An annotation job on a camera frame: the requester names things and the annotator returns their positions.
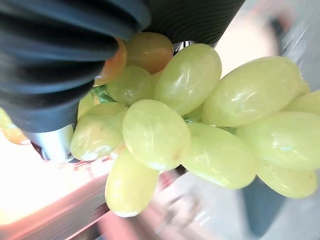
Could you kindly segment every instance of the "grape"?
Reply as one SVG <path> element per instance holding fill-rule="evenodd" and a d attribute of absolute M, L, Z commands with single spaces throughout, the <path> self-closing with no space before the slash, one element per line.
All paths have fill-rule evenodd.
<path fill-rule="evenodd" d="M 236 135 L 266 163 L 293 170 L 320 168 L 320 116 L 279 112 L 241 126 Z"/>
<path fill-rule="evenodd" d="M 10 117 L 4 109 L 0 107 L 0 128 L 2 129 L 15 129 L 16 125 L 11 121 Z"/>
<path fill-rule="evenodd" d="M 158 177 L 159 171 L 135 160 L 127 149 L 122 151 L 107 177 L 106 204 L 120 217 L 138 215 L 150 202 Z"/>
<path fill-rule="evenodd" d="M 154 84 L 150 73 L 138 66 L 128 66 L 122 75 L 105 87 L 105 93 L 120 104 L 130 106 L 141 99 L 152 99 Z"/>
<path fill-rule="evenodd" d="M 182 165 L 191 173 L 222 187 L 240 189 L 256 176 L 256 160 L 236 136 L 218 127 L 190 123 L 191 147 Z"/>
<path fill-rule="evenodd" d="M 297 97 L 285 110 L 320 115 L 320 90 Z"/>
<path fill-rule="evenodd" d="M 116 39 L 119 48 L 115 55 L 104 63 L 100 76 L 94 79 L 94 86 L 101 86 L 115 81 L 127 64 L 127 50 L 121 39 Z"/>
<path fill-rule="evenodd" d="M 162 71 L 154 99 L 181 116 L 199 107 L 218 84 L 221 61 L 209 45 L 193 44 L 178 52 Z"/>
<path fill-rule="evenodd" d="M 155 32 L 140 32 L 125 43 L 128 66 L 137 66 L 155 74 L 172 59 L 174 47 L 164 35 Z"/>
<path fill-rule="evenodd" d="M 79 102 L 78 119 L 95 105 L 91 93 L 87 93 Z"/>
<path fill-rule="evenodd" d="M 221 127 L 250 124 L 283 109 L 301 87 L 299 69 L 289 58 L 262 57 L 222 78 L 204 103 L 202 119 Z"/>
<path fill-rule="evenodd" d="M 18 145 L 30 144 L 30 140 L 24 135 L 19 128 L 4 128 L 3 134 L 10 142 Z"/>
<path fill-rule="evenodd" d="M 270 188 L 288 198 L 305 198 L 317 189 L 317 175 L 313 170 L 290 170 L 260 162 L 257 175 Z"/>
<path fill-rule="evenodd" d="M 158 71 L 157 73 L 151 75 L 154 88 L 156 88 L 156 85 L 159 82 L 159 79 L 160 79 L 162 72 L 163 71 L 161 70 L 161 71 Z"/>
<path fill-rule="evenodd" d="M 156 100 L 140 100 L 127 111 L 122 127 L 128 150 L 156 170 L 170 170 L 181 163 L 191 135 L 175 111 Z"/>
<path fill-rule="evenodd" d="M 101 103 L 87 111 L 75 128 L 72 155 L 81 161 L 104 157 L 123 141 L 126 110 L 116 102 Z"/>
<path fill-rule="evenodd" d="M 304 80 L 303 77 L 301 77 L 301 84 L 302 85 L 301 85 L 299 96 L 305 95 L 311 92 L 309 84 Z"/>

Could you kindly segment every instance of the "silver metal part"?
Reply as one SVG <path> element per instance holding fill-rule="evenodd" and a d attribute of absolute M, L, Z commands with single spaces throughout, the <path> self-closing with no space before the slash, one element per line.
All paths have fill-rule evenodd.
<path fill-rule="evenodd" d="M 27 138 L 42 150 L 45 160 L 57 163 L 68 163 L 74 159 L 70 152 L 74 134 L 73 124 L 48 132 L 24 132 Z"/>

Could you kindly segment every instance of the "ribbed rubber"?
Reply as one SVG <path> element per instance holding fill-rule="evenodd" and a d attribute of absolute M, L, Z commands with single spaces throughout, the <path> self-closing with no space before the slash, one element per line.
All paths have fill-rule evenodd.
<path fill-rule="evenodd" d="M 174 44 L 194 41 L 214 45 L 245 0 L 145 0 L 152 21 L 147 31 L 166 35 Z"/>
<path fill-rule="evenodd" d="M 75 123 L 114 38 L 150 21 L 142 0 L 0 1 L 0 106 L 27 132 Z"/>

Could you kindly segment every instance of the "blurred background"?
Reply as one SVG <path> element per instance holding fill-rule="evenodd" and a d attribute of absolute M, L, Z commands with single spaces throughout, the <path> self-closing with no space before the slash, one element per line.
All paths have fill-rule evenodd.
<path fill-rule="evenodd" d="M 216 46 L 222 74 L 259 57 L 283 55 L 299 65 L 312 90 L 320 89 L 319 13 L 317 0 L 246 0 Z M 151 239 L 137 237 L 139 233 L 133 233 L 137 225 L 108 212 L 104 187 L 115 156 L 86 164 L 55 165 L 43 161 L 30 145 L 7 141 L 2 132 L 0 146 L 0 240 Z M 246 191 L 213 186 L 190 173 L 180 176 L 182 172 L 160 178 L 150 207 L 157 210 L 147 209 L 139 216 L 144 221 L 151 216 L 159 221 L 150 229 L 166 221 L 168 207 L 163 206 L 172 206 L 172 200 L 181 197 L 173 206 L 176 225 L 189 223 L 187 218 L 197 203 L 192 223 L 184 231 L 197 232 L 206 240 L 320 240 L 319 189 L 304 199 L 272 196 L 278 204 L 276 214 L 269 226 L 261 223 L 263 233 L 258 235 L 248 222 Z M 197 201 L 190 202 L 189 195 Z M 257 208 L 262 219 L 263 213 L 272 211 L 268 202 L 266 196 Z M 169 230 L 162 230 L 159 239 L 193 239 L 183 233 L 173 238 L 180 231 L 173 225 L 164 226 Z"/>

